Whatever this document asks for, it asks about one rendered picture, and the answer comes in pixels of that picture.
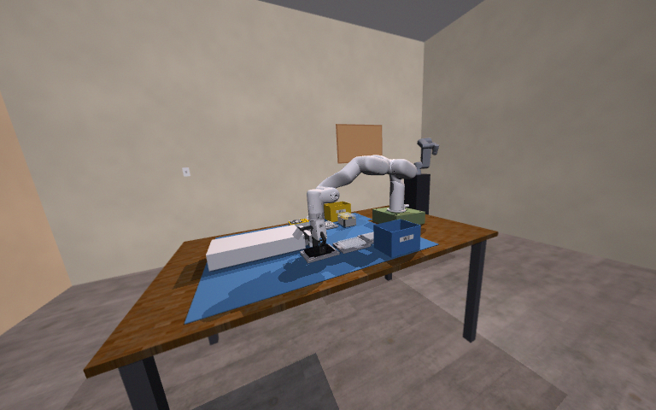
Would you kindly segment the yellow open-top bin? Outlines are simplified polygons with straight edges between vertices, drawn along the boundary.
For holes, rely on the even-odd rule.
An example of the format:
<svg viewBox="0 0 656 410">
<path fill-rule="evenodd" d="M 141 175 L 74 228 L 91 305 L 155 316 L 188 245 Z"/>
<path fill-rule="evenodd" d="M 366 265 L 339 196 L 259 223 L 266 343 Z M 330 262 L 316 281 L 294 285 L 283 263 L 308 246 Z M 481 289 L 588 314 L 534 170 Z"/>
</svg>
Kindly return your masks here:
<svg viewBox="0 0 656 410">
<path fill-rule="evenodd" d="M 324 204 L 325 219 L 330 222 L 336 222 L 337 214 L 351 213 L 351 203 L 347 202 L 334 202 Z"/>
</svg>

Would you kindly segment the blue bench mat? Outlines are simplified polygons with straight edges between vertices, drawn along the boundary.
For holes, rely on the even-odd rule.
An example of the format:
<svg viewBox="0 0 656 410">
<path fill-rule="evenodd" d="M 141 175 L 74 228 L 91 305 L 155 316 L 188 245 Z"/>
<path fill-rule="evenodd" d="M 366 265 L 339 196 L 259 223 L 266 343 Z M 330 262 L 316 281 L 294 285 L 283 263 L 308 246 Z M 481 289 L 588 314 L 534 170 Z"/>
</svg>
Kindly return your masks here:
<svg viewBox="0 0 656 410">
<path fill-rule="evenodd" d="M 337 251 L 333 243 L 373 232 L 376 224 L 368 221 L 372 219 L 353 214 L 356 225 L 345 227 L 336 221 L 332 223 L 338 225 L 337 228 L 326 230 L 326 243 Z M 421 237 L 420 249 L 403 255 L 436 245 L 439 244 Z M 339 251 L 340 255 L 307 263 L 300 254 L 303 250 L 212 272 L 207 263 L 184 324 L 403 256 L 391 258 L 375 249 L 373 243 L 368 248 L 346 254 Z"/>
</svg>

